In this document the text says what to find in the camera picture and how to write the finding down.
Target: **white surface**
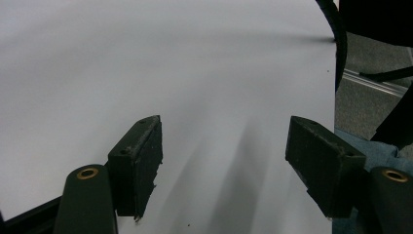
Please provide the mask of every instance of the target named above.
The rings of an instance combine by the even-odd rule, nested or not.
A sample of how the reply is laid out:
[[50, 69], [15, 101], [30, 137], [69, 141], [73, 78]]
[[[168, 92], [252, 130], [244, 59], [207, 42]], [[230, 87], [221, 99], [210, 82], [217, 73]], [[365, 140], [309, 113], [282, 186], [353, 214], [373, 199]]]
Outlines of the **white surface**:
[[284, 161], [290, 115], [333, 127], [335, 45], [316, 2], [34, 2], [0, 3], [6, 219], [160, 114], [158, 186], [121, 233], [330, 233]]
[[340, 7], [340, 0], [334, 0], [335, 5], [337, 6], [337, 9]]

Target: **gray floor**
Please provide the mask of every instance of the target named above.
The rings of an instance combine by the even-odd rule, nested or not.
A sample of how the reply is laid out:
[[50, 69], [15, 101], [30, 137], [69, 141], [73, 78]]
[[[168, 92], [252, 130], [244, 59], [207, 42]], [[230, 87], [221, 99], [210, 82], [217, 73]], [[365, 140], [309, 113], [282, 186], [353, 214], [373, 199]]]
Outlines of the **gray floor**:
[[[335, 125], [358, 137], [370, 139], [413, 79], [381, 85], [364, 82], [352, 71], [376, 73], [411, 66], [412, 51], [351, 33], [348, 36], [347, 71], [336, 94]], [[401, 153], [413, 160], [413, 145], [406, 146]]]

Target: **blue jeans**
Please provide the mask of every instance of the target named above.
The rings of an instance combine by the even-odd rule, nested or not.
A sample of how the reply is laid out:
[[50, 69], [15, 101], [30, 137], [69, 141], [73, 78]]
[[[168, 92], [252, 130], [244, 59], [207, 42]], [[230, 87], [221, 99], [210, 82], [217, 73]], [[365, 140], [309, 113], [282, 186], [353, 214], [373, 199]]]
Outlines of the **blue jeans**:
[[[335, 129], [335, 135], [346, 141], [352, 147], [358, 149], [367, 156], [364, 168], [367, 171], [375, 167], [390, 167], [413, 176], [413, 161], [402, 158], [397, 147], [383, 142], [369, 141], [353, 136], [339, 129]], [[350, 218], [334, 218], [333, 234], [357, 234], [356, 232], [357, 210], [353, 209]]]

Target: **black object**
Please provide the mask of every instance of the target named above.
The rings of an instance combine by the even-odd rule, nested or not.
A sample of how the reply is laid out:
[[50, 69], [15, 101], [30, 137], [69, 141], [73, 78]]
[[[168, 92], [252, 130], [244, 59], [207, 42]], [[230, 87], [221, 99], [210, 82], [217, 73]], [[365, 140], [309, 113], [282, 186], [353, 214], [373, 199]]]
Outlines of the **black object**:
[[360, 72], [359, 75], [369, 78], [371, 80], [377, 81], [377, 82], [392, 81], [392, 80], [397, 80], [397, 79], [402, 79], [402, 78], [413, 76], [413, 66], [401, 68], [399, 70], [394, 70], [394, 71], [376, 73], [376, 74], [368, 74], [368, 73]]
[[328, 24], [334, 34], [336, 42], [336, 73], [335, 73], [335, 91], [338, 90], [341, 79], [343, 77], [344, 68], [347, 60], [347, 33], [344, 23], [337, 10], [337, 6], [332, 0], [316, 0], [324, 13]]
[[[413, 47], [413, 12], [409, 0], [341, 0], [346, 30], [396, 46]], [[360, 76], [385, 82], [413, 76], [413, 66]]]
[[69, 174], [54, 233], [118, 233], [109, 173], [104, 166], [88, 165]]
[[[127, 151], [123, 151], [121, 148], [133, 150], [122, 154], [122, 152]], [[75, 231], [71, 229], [73, 228], [71, 225], [83, 227], [90, 225], [92, 228], [96, 224], [99, 226], [101, 222], [105, 222], [106, 226], [101, 226], [105, 226], [105, 230], [107, 228], [107, 233], [116, 233], [116, 222], [113, 222], [116, 219], [112, 217], [114, 217], [114, 210], [117, 210], [118, 207], [119, 210], [128, 212], [128, 214], [123, 213], [122, 215], [143, 216], [154, 189], [153, 181], [162, 159], [162, 123], [160, 116], [142, 119], [134, 124], [112, 149], [106, 167], [93, 165], [75, 170], [67, 178], [62, 202], [60, 202], [61, 198], [58, 197], [7, 221], [4, 221], [0, 215], [0, 233], [50, 234], [54, 233], [55, 226], [58, 227], [56, 233], [106, 233], [97, 231], [100, 229], [83, 228]], [[82, 182], [77, 177], [78, 173], [85, 170], [80, 176], [92, 176], [94, 174], [93, 168], [97, 169], [98, 173], [94, 177], [83, 181], [89, 182], [89, 185], [83, 186], [85, 183], [78, 183]], [[68, 220], [75, 218], [74, 214], [84, 217], [80, 224], [72, 221], [67, 223]]]
[[26, 213], [13, 217], [6, 222], [1, 220], [0, 225], [3, 225], [4, 229], [0, 229], [2, 231], [0, 233], [53, 233], [59, 204], [60, 197]]
[[413, 142], [413, 86], [398, 102], [388, 117], [377, 128], [371, 140], [397, 146], [399, 149]]
[[119, 216], [143, 217], [162, 163], [159, 116], [138, 121], [109, 153], [108, 168]]
[[371, 171], [370, 199], [383, 233], [413, 233], [413, 177], [390, 168]]
[[308, 193], [328, 217], [348, 217], [353, 207], [351, 181], [365, 156], [324, 126], [291, 117], [285, 160], [306, 184]]
[[359, 233], [413, 233], [413, 178], [386, 167], [371, 173], [366, 157], [322, 125], [292, 116], [285, 159], [325, 216], [358, 210]]

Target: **white paper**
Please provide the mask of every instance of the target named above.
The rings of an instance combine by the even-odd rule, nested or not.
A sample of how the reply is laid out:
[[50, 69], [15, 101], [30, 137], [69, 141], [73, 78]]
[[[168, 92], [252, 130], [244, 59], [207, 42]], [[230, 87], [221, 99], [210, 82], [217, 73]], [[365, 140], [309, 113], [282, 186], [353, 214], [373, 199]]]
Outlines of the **white paper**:
[[314, 1], [0, 4], [0, 210], [159, 114], [164, 164], [120, 233], [330, 233], [284, 160], [289, 118], [334, 121], [335, 44]]

